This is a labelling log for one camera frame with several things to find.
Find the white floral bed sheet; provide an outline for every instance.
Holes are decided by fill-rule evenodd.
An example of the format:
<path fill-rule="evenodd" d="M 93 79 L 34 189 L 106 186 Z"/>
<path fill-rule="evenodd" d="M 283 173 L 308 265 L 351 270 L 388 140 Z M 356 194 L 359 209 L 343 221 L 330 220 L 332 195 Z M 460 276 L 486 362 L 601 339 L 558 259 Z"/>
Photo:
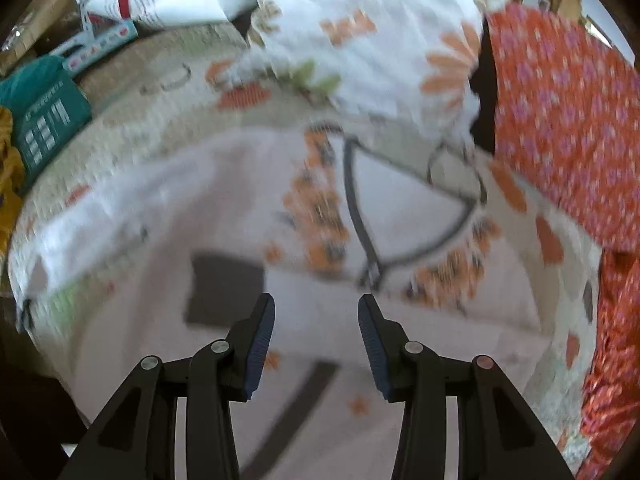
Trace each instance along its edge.
<path fill-rule="evenodd" d="M 482 17 L 509 0 L 258 0 L 252 45 L 218 77 L 273 73 L 338 110 L 402 118 L 468 141 Z"/>
<path fill-rule="evenodd" d="M 429 186 L 451 194 L 463 192 L 484 203 L 499 226 L 499 237 L 516 254 L 529 281 L 540 326 L 538 330 L 529 327 L 526 333 L 548 341 L 546 349 L 536 355 L 518 355 L 505 342 L 496 343 L 493 353 L 498 352 L 498 364 L 507 373 L 526 365 L 529 371 L 518 386 L 551 437 L 562 441 L 564 457 L 576 471 L 589 449 L 578 428 L 582 383 L 595 345 L 600 248 L 567 216 L 482 152 L 457 153 L 445 144 L 421 138 L 414 128 L 399 121 L 353 118 L 313 106 L 273 81 L 254 81 L 228 91 L 215 89 L 210 84 L 213 76 L 243 47 L 230 25 L 164 32 L 131 45 L 83 81 L 82 88 L 99 112 L 47 168 L 25 200 L 9 255 L 15 295 L 21 298 L 28 292 L 20 290 L 19 276 L 26 272 L 30 243 L 47 223 L 125 168 L 165 158 L 231 127 L 298 128 L 302 134 L 311 124 L 338 125 L 373 153 L 410 170 Z M 92 346 L 92 340 L 85 338 L 86 329 L 93 326 L 95 333 L 97 320 L 109 317 L 104 306 L 127 286 L 144 253 L 141 237 L 62 290 L 38 297 L 30 305 L 31 336 L 89 418 L 97 415 L 111 391 L 148 349 L 141 346 L 123 356 L 123 349 L 113 348 L 118 357 L 112 362 L 101 352 L 104 366 L 111 367 L 105 372 L 111 383 L 99 398 L 83 389 L 90 378 L 79 376 L 86 370 L 79 366 L 86 357 L 81 352 Z M 268 266 L 272 257 L 264 253 L 264 264 Z M 445 256 L 442 268 L 436 266 L 435 272 L 446 273 L 448 268 Z M 358 290 L 353 283 L 350 287 Z M 412 315 L 428 312 L 421 310 L 425 306 L 412 306 L 418 309 Z M 472 328 L 473 322 L 462 314 L 450 315 L 447 319 L 453 326 L 463 323 L 466 330 Z M 179 351 L 168 358 L 190 354 L 193 344 L 182 341 L 172 346 Z M 95 349 L 108 348 L 100 345 Z M 304 419 L 303 431 L 297 436 L 274 436 L 276 421 L 296 395 L 305 392 L 309 381 L 323 384 L 323 394 Z M 274 351 L 268 355 L 258 394 L 261 402 L 234 411 L 241 466 L 253 472 L 248 478 L 320 478 L 318 471 L 334 463 L 353 466 L 345 470 L 357 478 L 390 475 L 401 415 L 376 393 L 368 370 L 353 363 L 341 365 L 339 359 L 327 364 L 295 352 Z M 256 418 L 255 410 L 265 415 Z M 249 420 L 259 422 L 251 426 Z M 276 437 L 286 443 L 282 454 L 275 461 L 261 462 L 262 446 Z M 365 450 L 378 453 L 380 462 L 372 465 L 346 459 Z"/>

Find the metal screw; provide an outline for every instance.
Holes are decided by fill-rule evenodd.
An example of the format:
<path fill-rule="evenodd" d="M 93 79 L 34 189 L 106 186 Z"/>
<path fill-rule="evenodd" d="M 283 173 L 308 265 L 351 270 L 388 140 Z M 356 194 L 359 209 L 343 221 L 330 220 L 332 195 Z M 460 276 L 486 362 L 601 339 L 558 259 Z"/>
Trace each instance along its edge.
<path fill-rule="evenodd" d="M 404 349 L 409 352 L 409 354 L 419 354 L 422 352 L 422 343 L 418 343 L 417 341 L 408 341 L 404 344 Z"/>
<path fill-rule="evenodd" d="M 484 368 L 485 370 L 491 370 L 491 368 L 494 367 L 494 360 L 491 359 L 488 355 L 481 355 L 478 357 L 478 359 L 476 359 L 476 363 L 478 363 L 478 366 L 481 368 Z"/>
<path fill-rule="evenodd" d="M 223 354 L 229 350 L 229 343 L 227 343 L 224 339 L 218 339 L 211 343 L 211 351 L 214 354 Z"/>
<path fill-rule="evenodd" d="M 140 361 L 140 366 L 142 366 L 143 370 L 151 370 L 158 366 L 158 358 L 153 355 L 148 355 Z"/>

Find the orange flower pattern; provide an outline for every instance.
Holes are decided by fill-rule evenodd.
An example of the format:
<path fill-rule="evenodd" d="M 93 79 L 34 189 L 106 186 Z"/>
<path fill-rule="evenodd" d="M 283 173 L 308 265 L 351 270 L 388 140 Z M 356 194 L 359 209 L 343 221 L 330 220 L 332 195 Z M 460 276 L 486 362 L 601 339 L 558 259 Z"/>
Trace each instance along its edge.
<path fill-rule="evenodd" d="M 277 370 L 280 367 L 280 359 L 282 356 L 280 352 L 276 352 L 275 350 L 269 350 L 267 352 L 267 357 L 264 358 L 264 369 L 265 370 Z"/>
<path fill-rule="evenodd" d="M 580 338 L 573 332 L 569 332 L 566 338 L 566 354 L 564 356 L 564 363 L 570 370 L 574 366 L 575 358 L 580 353 Z"/>
<path fill-rule="evenodd" d="M 431 52 L 426 55 L 430 65 L 439 72 L 426 78 L 421 83 L 420 90 L 426 95 L 452 92 L 453 97 L 446 108 L 453 110 L 460 108 L 463 103 L 466 82 L 478 63 L 480 38 L 473 25 L 463 22 L 462 35 L 446 32 L 441 35 L 440 41 L 449 48 L 449 52 Z"/>
<path fill-rule="evenodd" d="M 91 186 L 88 184 L 81 184 L 71 190 L 71 193 L 66 197 L 65 207 L 72 206 L 78 200 L 80 200 L 88 191 L 91 190 Z"/>
<path fill-rule="evenodd" d="M 349 409 L 355 416 L 369 415 L 369 407 L 371 401 L 362 396 L 357 396 L 351 402 L 349 402 Z"/>
<path fill-rule="evenodd" d="M 210 85 L 216 83 L 216 78 L 222 74 L 229 66 L 234 62 L 233 59 L 223 59 L 222 61 L 213 61 L 207 71 L 205 72 L 204 79 Z"/>
<path fill-rule="evenodd" d="M 564 261 L 562 243 L 542 215 L 536 217 L 536 231 L 542 249 L 542 262 L 545 266 L 561 264 Z"/>
<path fill-rule="evenodd" d="M 566 443 L 568 441 L 569 441 L 569 434 L 567 433 L 566 428 L 564 428 L 564 430 L 562 430 L 562 433 L 560 434 L 558 443 L 556 444 L 556 447 L 558 448 L 558 451 L 560 453 L 564 451 L 564 448 L 566 447 Z"/>
<path fill-rule="evenodd" d="M 499 162 L 492 160 L 488 165 L 489 171 L 494 177 L 495 183 L 500 188 L 504 199 L 514 211 L 524 214 L 527 212 L 527 199 L 522 190 L 513 179 L 511 171 Z"/>
<path fill-rule="evenodd" d="M 271 98 L 271 90 L 263 88 L 258 81 L 239 85 L 224 92 L 216 107 L 218 110 L 245 110 Z"/>
<path fill-rule="evenodd" d="M 482 260 L 491 250 L 491 242 L 502 235 L 500 227 L 488 217 L 476 222 L 463 246 L 447 254 L 434 267 L 418 267 L 406 290 L 407 297 L 430 307 L 458 304 L 474 298 L 484 278 Z"/>
<path fill-rule="evenodd" d="M 309 129 L 304 137 L 306 159 L 282 203 L 306 246 L 308 268 L 337 274 L 346 256 L 349 232 L 340 217 L 342 199 L 335 183 L 335 153 L 322 128 Z"/>
<path fill-rule="evenodd" d="M 319 25 L 329 36 L 333 46 L 340 46 L 345 40 L 350 40 L 354 36 L 377 31 L 376 24 L 360 9 L 353 13 L 353 17 L 348 16 L 335 23 L 331 20 L 322 20 Z"/>
<path fill-rule="evenodd" d="M 276 242 L 271 242 L 264 248 L 264 260 L 268 264 L 276 264 L 281 261 L 283 257 L 284 251 Z"/>

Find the fabric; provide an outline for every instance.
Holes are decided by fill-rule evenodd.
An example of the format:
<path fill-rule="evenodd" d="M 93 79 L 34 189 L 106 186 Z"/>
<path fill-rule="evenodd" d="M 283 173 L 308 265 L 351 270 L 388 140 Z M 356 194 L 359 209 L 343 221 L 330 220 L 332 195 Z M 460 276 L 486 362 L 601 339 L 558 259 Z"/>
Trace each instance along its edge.
<path fill-rule="evenodd" d="M 581 425 L 592 451 L 578 473 L 592 480 L 640 415 L 640 79 L 619 52 L 554 14 L 514 5 L 488 23 L 498 76 L 495 156 L 605 248 Z M 566 438 L 558 446 L 570 448 Z"/>
<path fill-rule="evenodd" d="M 400 118 L 469 140 L 468 77 L 482 33 L 478 0 L 258 0 L 252 48 L 218 76 L 273 73 L 338 109 Z"/>
<path fill-rule="evenodd" d="M 591 452 L 578 480 L 601 475 L 640 418 L 640 258 L 604 251 L 600 272 L 598 338 L 582 408 Z"/>
<path fill-rule="evenodd" d="M 338 136 L 327 134 L 332 130 Z M 303 135 L 225 132 L 190 157 L 125 173 L 45 227 L 25 248 L 25 270 L 46 276 L 46 292 L 59 290 L 95 262 L 137 242 L 140 230 L 151 237 L 164 233 L 163 207 L 179 212 L 180 197 L 199 189 L 202 218 L 189 211 L 195 224 L 184 228 L 180 242 L 191 251 L 200 244 L 253 263 L 266 259 L 273 266 L 305 269 L 416 306 L 540 329 L 527 273 L 482 206 L 426 186 L 343 134 L 341 126 L 325 124 L 310 126 Z M 268 178 L 263 168 L 269 168 Z M 243 205 L 241 211 L 236 204 Z M 220 216 L 221 209 L 228 212 Z M 178 236 L 173 215 L 167 217 L 174 224 L 172 238 Z M 207 228 L 191 239 L 197 225 Z M 162 254 L 174 255 L 169 260 L 175 275 L 173 247 Z M 80 262 L 84 266 L 76 270 Z M 158 283 L 154 276 L 146 280 Z M 18 284 L 34 293 L 30 277 L 18 276 Z"/>
<path fill-rule="evenodd" d="M 91 120 L 91 107 L 71 76 L 62 71 L 28 108 L 14 132 L 14 145 L 26 167 L 20 195 L 28 192 L 47 164 Z"/>
<path fill-rule="evenodd" d="M 16 126 L 31 105 L 58 79 L 63 58 L 42 56 L 13 72 L 7 79 L 0 81 L 0 106 L 8 108 L 14 116 Z"/>
<path fill-rule="evenodd" d="M 639 253 L 640 78 L 577 23 L 512 5 L 488 17 L 495 156 L 607 249 Z"/>
<path fill-rule="evenodd" d="M 13 129 L 11 112 L 0 106 L 0 254 L 3 258 L 22 206 L 22 199 L 15 190 L 24 182 L 24 164 L 18 150 L 11 145 Z"/>

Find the bed sheet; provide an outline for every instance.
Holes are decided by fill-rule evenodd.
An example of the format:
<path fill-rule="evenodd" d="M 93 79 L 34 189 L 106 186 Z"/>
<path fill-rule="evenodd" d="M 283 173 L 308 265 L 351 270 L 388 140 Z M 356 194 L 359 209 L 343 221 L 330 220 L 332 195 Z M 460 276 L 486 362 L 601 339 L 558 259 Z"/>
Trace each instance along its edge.
<path fill-rule="evenodd" d="M 38 237 L 51 219 L 107 177 L 121 173 L 124 168 L 166 157 L 233 126 L 304 130 L 309 121 L 338 123 L 373 152 L 411 169 L 434 186 L 453 192 L 466 189 L 478 193 L 484 189 L 487 211 L 498 220 L 504 237 L 526 270 L 541 334 L 551 341 L 537 359 L 532 376 L 520 386 L 575 471 L 589 449 L 588 442 L 579 434 L 580 407 L 582 384 L 594 351 L 600 248 L 535 190 L 518 182 L 482 152 L 461 155 L 421 139 L 407 124 L 339 114 L 331 108 L 313 105 L 304 96 L 272 81 L 254 82 L 230 91 L 213 88 L 212 78 L 232 62 L 242 46 L 241 38 L 230 25 L 161 33 L 131 45 L 82 83 L 90 102 L 100 111 L 43 173 L 25 200 L 9 256 L 16 295 L 24 295 L 18 277 L 25 271 L 30 241 Z M 78 363 L 86 357 L 82 348 L 92 346 L 92 340 L 85 337 L 87 327 L 94 324 L 95 334 L 96 320 L 110 314 L 103 306 L 119 288 L 126 286 L 144 251 L 145 237 L 140 237 L 62 290 L 39 297 L 31 304 L 31 335 L 80 404 L 87 401 L 74 386 L 78 384 Z M 139 348 L 139 352 L 144 351 L 145 348 Z M 137 357 L 130 355 L 126 362 L 121 362 L 123 367 L 113 378 L 113 389 L 118 378 L 123 378 L 121 374 L 128 372 L 124 363 Z M 499 363 L 508 368 L 508 355 Z M 310 373 L 318 371 L 318 366 L 293 354 L 270 354 L 265 384 L 271 386 L 265 387 L 263 395 L 272 399 L 273 411 L 263 420 L 260 435 L 239 449 L 241 461 L 252 463 L 252 452 L 260 445 L 258 441 L 266 438 L 274 419 L 287 409 L 290 394 L 288 397 L 278 394 L 274 384 L 280 384 L 280 388 L 288 384 L 295 390 L 305 384 Z M 348 376 L 349 370 L 357 377 L 362 375 L 361 368 L 344 367 L 339 373 L 334 370 L 330 377 Z M 318 406 L 314 420 L 320 424 L 327 419 L 323 410 L 328 410 L 333 402 L 330 399 L 337 396 L 334 400 L 341 399 L 341 408 L 334 410 L 335 424 L 330 426 L 331 431 L 340 433 L 348 428 L 345 434 L 361 436 L 364 441 L 370 438 L 388 447 L 389 439 L 397 435 L 394 432 L 399 419 L 389 419 L 392 412 L 385 411 L 372 394 L 372 384 L 365 384 L 362 377 L 364 383 L 360 379 L 355 384 L 352 379 L 345 379 L 350 386 L 343 383 L 337 391 L 333 386 L 329 388 L 322 402 L 324 408 Z M 108 386 L 102 401 L 108 397 L 107 390 Z M 91 413 L 87 413 L 90 417 L 99 409 L 96 401 L 92 402 Z M 251 433 L 242 423 L 240 426 L 239 434 Z M 325 430 L 317 428 L 313 437 L 301 434 L 291 444 L 293 455 L 283 457 L 280 465 L 275 466 L 274 478 L 292 476 L 296 460 L 308 456 L 310 446 L 316 446 L 315 449 L 326 446 L 326 438 L 322 439 L 323 435 L 326 437 Z M 322 456 L 327 461 L 338 452 L 333 447 L 325 451 Z"/>

